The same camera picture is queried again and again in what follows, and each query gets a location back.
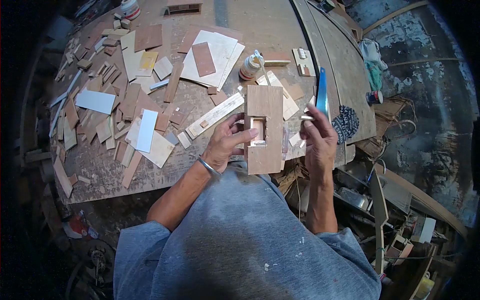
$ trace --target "wooden strip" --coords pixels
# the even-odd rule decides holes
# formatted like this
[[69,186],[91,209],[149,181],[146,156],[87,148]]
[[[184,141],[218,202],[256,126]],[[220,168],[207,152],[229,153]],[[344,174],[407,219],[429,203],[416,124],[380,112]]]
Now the wooden strip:
[[141,27],[135,31],[135,52],[162,45],[162,24]]
[[170,81],[168,82],[167,89],[165,91],[165,102],[173,102],[177,87],[179,85],[180,75],[183,71],[183,62],[176,62],[173,65],[172,75],[170,76]]
[[65,169],[63,168],[63,165],[59,157],[55,159],[55,163],[53,164],[53,169],[55,170],[55,174],[57,174],[61,188],[65,192],[65,195],[67,195],[67,198],[70,198],[70,195],[72,194],[72,191],[73,191],[73,187],[72,187],[72,184],[70,183],[70,180],[68,179],[67,173],[65,173]]
[[130,165],[123,172],[123,180],[121,183],[126,189],[130,186],[130,183],[133,179],[133,174],[137,170],[138,164],[140,163],[140,159],[142,159],[142,154],[140,154],[138,151],[135,151]]
[[398,16],[399,14],[402,14],[404,12],[408,12],[411,9],[414,9],[414,8],[417,8],[417,7],[420,7],[420,6],[423,6],[423,5],[427,5],[427,4],[428,4],[428,1],[418,1],[418,2],[412,3],[410,5],[407,5],[406,7],[401,8],[398,11],[395,11],[395,12],[383,17],[382,19],[378,20],[377,22],[375,22],[372,25],[365,28],[363,30],[363,35],[366,35],[367,33],[369,33],[375,27],[379,26],[380,24],[385,23],[386,21],[390,20],[393,17]]
[[200,77],[216,72],[208,42],[193,45],[192,52],[193,57],[195,58],[195,64],[197,65],[198,75]]
[[[194,140],[197,136],[203,133],[205,130],[210,128],[212,125],[220,121],[224,116],[231,113],[234,109],[239,107],[244,103],[243,97],[240,93],[236,93],[220,105],[215,106],[211,111],[204,114],[200,117],[197,121],[195,121],[192,125],[187,127],[185,130],[190,138]],[[200,123],[207,121],[208,125],[205,127],[200,126]]]
[[435,199],[427,195],[427,193],[417,188],[415,185],[411,184],[402,177],[398,176],[394,172],[390,171],[389,169],[386,170],[386,174],[382,174],[383,169],[379,165],[375,165],[375,169],[378,173],[380,173],[381,177],[385,177],[389,180],[394,181],[395,183],[412,193],[412,205],[414,205],[414,202],[417,202],[418,204],[423,206],[416,207],[417,209],[426,208],[426,210],[422,209],[422,211],[448,223],[464,239],[467,239],[467,228],[452,213],[450,213],[445,207],[443,207],[443,205],[441,205],[440,203],[435,201]]

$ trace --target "small wooden block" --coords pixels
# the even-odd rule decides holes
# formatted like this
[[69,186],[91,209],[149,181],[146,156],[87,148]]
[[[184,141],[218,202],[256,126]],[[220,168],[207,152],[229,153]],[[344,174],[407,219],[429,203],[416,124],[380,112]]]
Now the small wooden block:
[[215,106],[217,106],[220,103],[222,103],[223,101],[227,100],[228,97],[227,97],[227,95],[225,94],[224,91],[220,90],[220,92],[218,92],[217,94],[210,95],[210,99],[212,99]]
[[197,65],[198,75],[200,77],[207,76],[216,72],[213,63],[212,53],[207,42],[195,44],[192,46],[193,57]]
[[209,86],[207,88],[207,94],[209,95],[215,95],[216,94],[216,86]]

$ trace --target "paint can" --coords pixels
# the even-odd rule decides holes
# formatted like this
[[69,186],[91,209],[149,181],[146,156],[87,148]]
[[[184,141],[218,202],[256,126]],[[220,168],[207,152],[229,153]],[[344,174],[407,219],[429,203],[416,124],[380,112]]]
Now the paint can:
[[243,80],[252,80],[255,78],[257,72],[262,68],[260,65],[260,59],[263,60],[263,57],[252,54],[245,59],[243,65],[240,67],[239,75]]
[[138,6],[137,0],[122,0],[120,9],[128,20],[133,20],[140,15],[140,6]]
[[384,102],[384,95],[382,94],[382,91],[368,92],[366,97],[368,105],[382,104]]

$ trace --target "wooden frame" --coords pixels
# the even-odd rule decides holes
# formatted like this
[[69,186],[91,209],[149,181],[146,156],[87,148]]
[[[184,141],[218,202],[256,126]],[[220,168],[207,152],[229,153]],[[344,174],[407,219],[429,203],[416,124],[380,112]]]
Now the wooden frame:
[[245,130],[257,128],[259,134],[245,143],[248,174],[281,171],[283,143],[283,88],[248,85],[245,101]]

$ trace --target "bracelet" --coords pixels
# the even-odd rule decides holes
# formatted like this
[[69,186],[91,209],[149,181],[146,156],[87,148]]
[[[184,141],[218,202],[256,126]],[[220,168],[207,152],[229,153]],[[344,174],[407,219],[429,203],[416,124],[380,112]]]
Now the bracelet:
[[198,156],[198,161],[210,172],[210,174],[216,177],[222,177],[222,173],[215,171],[211,166],[209,166],[201,157]]

